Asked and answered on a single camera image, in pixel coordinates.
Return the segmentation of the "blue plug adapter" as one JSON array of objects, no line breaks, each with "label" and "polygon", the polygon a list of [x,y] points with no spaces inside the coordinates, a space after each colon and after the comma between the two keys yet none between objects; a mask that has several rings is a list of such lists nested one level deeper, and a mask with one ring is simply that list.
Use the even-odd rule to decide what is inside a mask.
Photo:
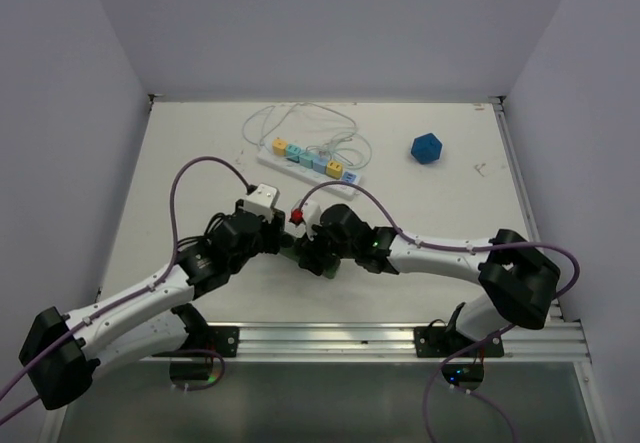
[{"label": "blue plug adapter", "polygon": [[430,164],[440,159],[442,142],[433,133],[416,137],[411,145],[410,154],[420,164]]}]

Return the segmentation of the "green power strip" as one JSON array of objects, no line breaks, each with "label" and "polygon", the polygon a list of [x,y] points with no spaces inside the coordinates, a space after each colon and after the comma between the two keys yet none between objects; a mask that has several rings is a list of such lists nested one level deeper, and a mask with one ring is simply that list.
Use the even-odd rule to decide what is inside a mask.
[{"label": "green power strip", "polygon": [[[286,235],[286,239],[283,241],[284,243],[284,247],[280,250],[280,254],[285,256],[286,258],[289,258],[290,260],[294,261],[297,266],[298,266],[298,257],[297,257],[297,241],[298,240],[309,240],[306,236],[306,234],[302,235],[301,237],[294,237],[293,235],[289,234],[289,233],[285,233]],[[311,240],[316,248],[316,251],[319,253],[319,257],[321,258],[322,262],[323,262],[323,256],[325,255],[325,252],[327,250],[332,250],[332,248],[330,247],[330,244],[328,243],[328,241],[318,235],[315,236],[315,238],[313,240]],[[321,276],[318,277],[324,277],[327,279],[333,279],[336,274],[337,271],[325,271],[323,268],[323,274]]]}]

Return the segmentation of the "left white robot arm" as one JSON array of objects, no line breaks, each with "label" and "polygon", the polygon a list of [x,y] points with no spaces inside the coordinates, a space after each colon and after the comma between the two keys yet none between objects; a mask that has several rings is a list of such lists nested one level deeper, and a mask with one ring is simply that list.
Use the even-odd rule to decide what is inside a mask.
[{"label": "left white robot arm", "polygon": [[208,326],[193,301],[226,285],[259,254],[281,248],[285,215],[239,200],[203,235],[177,244],[169,263],[131,288],[71,310],[37,314],[19,361],[48,410],[83,395],[101,374],[158,353],[205,354]]}]

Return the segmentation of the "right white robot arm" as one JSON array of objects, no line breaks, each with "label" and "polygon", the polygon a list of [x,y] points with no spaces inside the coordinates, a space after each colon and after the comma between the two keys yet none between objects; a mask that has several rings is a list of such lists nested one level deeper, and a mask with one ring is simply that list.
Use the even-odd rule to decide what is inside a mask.
[{"label": "right white robot arm", "polygon": [[345,204],[326,210],[297,205],[291,221],[303,226],[294,251],[301,268],[321,276],[344,259],[374,274],[430,274],[479,285],[484,293],[459,304],[446,326],[426,340],[441,355],[468,355],[490,334],[514,325],[544,327],[560,270],[512,230],[465,243],[426,242],[393,226],[372,227]]}]

